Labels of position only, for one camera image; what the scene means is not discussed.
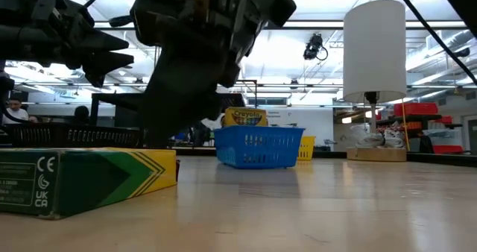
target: table surface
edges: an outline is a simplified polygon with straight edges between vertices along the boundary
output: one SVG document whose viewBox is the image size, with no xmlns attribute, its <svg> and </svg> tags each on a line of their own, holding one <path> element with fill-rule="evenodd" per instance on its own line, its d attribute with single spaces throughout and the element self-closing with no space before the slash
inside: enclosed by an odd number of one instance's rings
<svg viewBox="0 0 477 252">
<path fill-rule="evenodd" d="M 1 251 L 474 251 L 477 169 L 313 160 L 235 170 L 182 157 L 179 185 L 60 221 L 0 214 Z"/>
</svg>

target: blue basket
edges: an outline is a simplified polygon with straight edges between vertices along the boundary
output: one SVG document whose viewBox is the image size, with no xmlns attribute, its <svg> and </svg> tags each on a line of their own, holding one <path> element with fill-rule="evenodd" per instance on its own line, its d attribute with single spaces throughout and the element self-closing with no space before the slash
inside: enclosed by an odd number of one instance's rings
<svg viewBox="0 0 477 252">
<path fill-rule="evenodd" d="M 231 126 L 215 131 L 218 159 L 235 168 L 293 167 L 302 128 Z"/>
</svg>

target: yellow box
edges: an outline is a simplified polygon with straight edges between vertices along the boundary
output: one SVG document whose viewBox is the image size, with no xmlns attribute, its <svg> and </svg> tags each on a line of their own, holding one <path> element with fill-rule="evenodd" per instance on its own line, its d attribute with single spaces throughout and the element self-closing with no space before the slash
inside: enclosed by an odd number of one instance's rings
<svg viewBox="0 0 477 252">
<path fill-rule="evenodd" d="M 229 107 L 225 110 L 222 126 L 232 125 L 268 126 L 267 112 L 246 107 Z"/>
<path fill-rule="evenodd" d="M 297 160 L 311 160 L 313 158 L 314 136 L 302 136 Z"/>
</svg>

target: ceiling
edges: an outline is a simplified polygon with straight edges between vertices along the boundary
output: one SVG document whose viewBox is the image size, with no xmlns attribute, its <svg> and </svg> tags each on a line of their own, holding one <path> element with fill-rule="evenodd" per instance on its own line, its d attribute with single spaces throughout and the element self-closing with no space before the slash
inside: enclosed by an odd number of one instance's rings
<svg viewBox="0 0 477 252">
<path fill-rule="evenodd" d="M 78 3 L 85 3 L 87 0 L 73 0 Z M 327 22 L 342 21 L 345 14 L 360 4 L 372 0 L 294 0 L 297 10 L 292 16 L 294 21 L 319 21 Z M 417 9 L 425 19 L 432 21 L 459 21 L 460 18 L 449 5 L 447 0 L 412 0 Z M 90 8 L 89 12 L 96 21 L 105 21 L 116 16 L 128 14 L 134 0 L 97 0 Z M 416 17 L 410 10 L 406 11 L 406 19 L 415 21 Z M 451 37 L 461 31 L 447 31 L 446 36 Z M 145 83 L 154 69 L 154 60 L 160 54 L 159 48 L 151 48 L 141 44 L 135 36 L 134 31 L 108 31 L 116 37 L 127 40 L 130 47 L 120 51 L 132 54 L 135 63 L 131 69 L 121 69 L 111 72 L 107 82 L 133 83 L 142 79 Z M 321 34 L 324 45 L 329 50 L 329 56 L 325 61 L 313 60 L 305 61 L 303 51 L 305 44 L 312 34 Z M 406 46 L 408 48 L 408 84 L 453 84 L 469 82 L 461 70 L 456 65 L 446 59 L 441 50 L 437 50 L 428 58 L 419 58 L 414 54 L 422 53 L 426 50 L 426 38 L 429 35 L 424 30 L 407 31 Z M 473 60 L 476 58 L 476 42 L 470 40 L 465 43 L 470 47 L 471 54 L 463 59 L 472 68 Z M 325 28 L 317 30 L 265 30 L 256 40 L 253 52 L 242 61 L 242 79 L 254 79 L 266 84 L 289 84 L 291 79 L 297 79 L 300 84 L 342 84 L 342 63 L 343 63 L 343 31 L 329 30 Z M 80 78 L 57 78 L 55 72 L 62 72 L 63 75 L 73 74 L 66 67 L 56 66 L 48 69 L 51 76 L 38 74 L 38 78 L 30 75 L 13 76 L 18 81 L 35 81 L 36 83 L 51 82 L 52 78 L 59 83 L 73 82 L 80 83 L 85 80 Z M 430 78 L 432 75 L 448 71 L 439 78 Z M 119 92 L 140 92 L 142 88 L 123 89 Z M 338 89 L 330 89 L 328 92 L 336 93 Z"/>
</svg>

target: man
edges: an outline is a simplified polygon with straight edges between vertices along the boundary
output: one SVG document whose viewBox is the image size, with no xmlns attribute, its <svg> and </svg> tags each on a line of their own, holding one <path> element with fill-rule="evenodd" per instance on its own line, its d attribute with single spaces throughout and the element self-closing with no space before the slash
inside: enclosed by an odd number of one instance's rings
<svg viewBox="0 0 477 252">
<path fill-rule="evenodd" d="M 22 101 L 18 98 L 10 98 L 8 101 L 8 109 L 7 111 L 9 112 L 10 115 L 17 119 L 21 120 L 28 120 L 28 113 L 26 110 L 22 109 Z M 2 119 L 2 124 L 3 125 L 11 125 L 11 124 L 17 124 L 18 122 L 14 122 L 7 118 L 5 115 L 3 116 Z"/>
</svg>

